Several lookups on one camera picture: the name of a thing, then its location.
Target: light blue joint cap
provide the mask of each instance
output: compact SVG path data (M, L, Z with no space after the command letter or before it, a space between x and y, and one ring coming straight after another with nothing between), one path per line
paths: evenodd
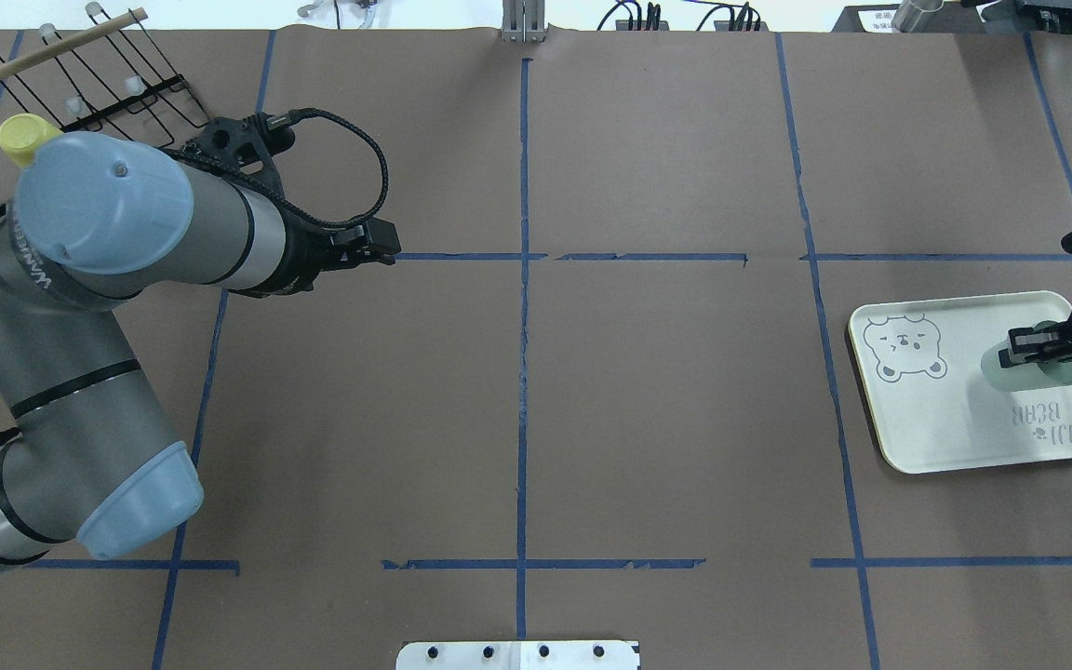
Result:
M18 225L39 253L73 270L144 270L193 218L184 170L161 150L96 132L47 140L18 177Z
M77 531L77 541L99 561L118 559L188 521L204 500L193 459L184 442L176 442L98 505Z

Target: yellow cap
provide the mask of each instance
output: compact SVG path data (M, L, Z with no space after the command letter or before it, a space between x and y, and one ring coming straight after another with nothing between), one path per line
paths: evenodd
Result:
M25 168L35 160L44 142L60 135L60 129L35 115L15 115L0 125L0 148L14 164Z

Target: wooden dowel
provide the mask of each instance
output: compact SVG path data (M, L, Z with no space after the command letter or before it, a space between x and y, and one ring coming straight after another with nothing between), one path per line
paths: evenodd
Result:
M8 60L8 62L0 65L0 81L5 79L5 77L21 73L27 68L34 68L39 63L43 63L44 60L50 60L56 56L72 51L77 46L85 46L93 42L94 39L105 38L105 35L118 32L129 25L136 25L146 17L148 17L148 13L144 12L144 8L132 10L131 12L113 17L108 21L90 27L90 29L81 30L81 32L69 35L66 39L61 39L60 42L48 44L48 46L43 47L39 51L17 57L15 60Z

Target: white plate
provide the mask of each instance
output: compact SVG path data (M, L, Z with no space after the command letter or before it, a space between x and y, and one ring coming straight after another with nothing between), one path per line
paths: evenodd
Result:
M857 309L852 356L888 462L920 474L1072 458L1072 385L1001 391L982 371L1009 328L1064 321L1069 310L1051 292Z

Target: bear illustration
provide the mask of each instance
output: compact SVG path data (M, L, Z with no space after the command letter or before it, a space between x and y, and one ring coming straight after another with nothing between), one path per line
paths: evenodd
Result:
M863 341L876 355L876 372L882 381L898 382L905 374L946 376L941 359L941 330L921 314L920 318L893 316L882 322L870 319Z

